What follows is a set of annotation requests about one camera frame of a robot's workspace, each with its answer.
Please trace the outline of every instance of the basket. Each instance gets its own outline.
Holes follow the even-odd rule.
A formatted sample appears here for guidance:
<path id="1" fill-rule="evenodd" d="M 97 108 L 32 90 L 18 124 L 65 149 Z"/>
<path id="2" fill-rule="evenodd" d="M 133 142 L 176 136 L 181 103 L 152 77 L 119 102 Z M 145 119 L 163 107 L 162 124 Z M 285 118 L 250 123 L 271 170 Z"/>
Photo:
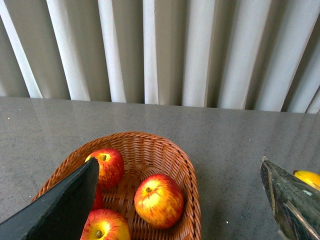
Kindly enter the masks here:
<path id="1" fill-rule="evenodd" d="M 104 207 L 127 220 L 132 240 L 200 240 L 201 211 L 197 179 L 188 156 L 172 141 L 145 132 L 114 133 L 92 140 L 72 152 L 55 170 L 32 201 L 80 167 L 89 154 L 114 148 L 124 160 L 120 184 L 102 191 Z M 184 209 L 178 222 L 168 229 L 156 229 L 142 220 L 135 210 L 134 196 L 147 177 L 163 173 L 172 177 L 184 195 Z"/>

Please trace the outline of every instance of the lemon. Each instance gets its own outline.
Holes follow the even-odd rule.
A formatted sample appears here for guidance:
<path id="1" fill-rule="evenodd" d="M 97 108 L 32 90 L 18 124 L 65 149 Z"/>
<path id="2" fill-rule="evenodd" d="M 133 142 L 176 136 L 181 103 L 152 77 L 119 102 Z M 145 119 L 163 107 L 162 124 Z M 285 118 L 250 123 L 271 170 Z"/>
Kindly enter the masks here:
<path id="1" fill-rule="evenodd" d="M 311 171 L 304 170 L 295 170 L 293 171 L 293 175 L 306 184 L 309 184 L 311 187 L 320 191 L 320 175 Z"/>

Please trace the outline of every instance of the white curtain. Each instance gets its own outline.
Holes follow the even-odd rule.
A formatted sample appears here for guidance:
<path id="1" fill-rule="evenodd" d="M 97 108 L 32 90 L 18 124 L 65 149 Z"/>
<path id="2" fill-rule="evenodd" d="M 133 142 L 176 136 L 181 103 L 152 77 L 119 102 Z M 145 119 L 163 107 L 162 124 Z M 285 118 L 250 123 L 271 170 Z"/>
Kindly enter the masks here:
<path id="1" fill-rule="evenodd" d="M 0 96 L 320 112 L 320 0 L 0 0 Z"/>

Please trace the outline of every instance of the granite countertop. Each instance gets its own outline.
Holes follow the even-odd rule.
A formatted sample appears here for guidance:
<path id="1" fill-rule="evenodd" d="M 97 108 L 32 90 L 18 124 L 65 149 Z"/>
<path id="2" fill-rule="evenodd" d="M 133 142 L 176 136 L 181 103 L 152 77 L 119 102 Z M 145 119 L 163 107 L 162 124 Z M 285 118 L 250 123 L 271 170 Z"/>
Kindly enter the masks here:
<path id="1" fill-rule="evenodd" d="M 83 144 L 125 131 L 172 140 L 197 177 L 204 240 L 279 240 L 263 156 L 292 173 L 320 169 L 320 116 L 217 108 L 0 97 L 0 222 Z"/>

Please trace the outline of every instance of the red apple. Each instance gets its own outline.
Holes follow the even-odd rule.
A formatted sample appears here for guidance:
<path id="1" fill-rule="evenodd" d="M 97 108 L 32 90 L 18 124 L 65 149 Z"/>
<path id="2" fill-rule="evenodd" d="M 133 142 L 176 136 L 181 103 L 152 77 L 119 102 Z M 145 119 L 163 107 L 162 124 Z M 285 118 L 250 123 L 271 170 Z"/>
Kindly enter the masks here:
<path id="1" fill-rule="evenodd" d="M 120 183 L 125 174 L 125 163 L 118 150 L 102 148 L 91 153 L 85 161 L 88 161 L 91 157 L 98 160 L 98 184 L 102 190 L 112 188 Z"/>
<path id="2" fill-rule="evenodd" d="M 84 225 L 80 240 L 130 240 L 127 221 L 110 209 L 91 211 Z"/>
<path id="3" fill-rule="evenodd" d="M 167 229 L 180 218 L 184 196 L 179 185 L 170 176 L 154 174 L 145 179 L 134 195 L 138 215 L 157 229 Z"/>
<path id="4" fill-rule="evenodd" d="M 96 186 L 94 202 L 91 211 L 103 209 L 104 208 L 104 197 L 102 196 L 101 188 L 99 184 Z"/>

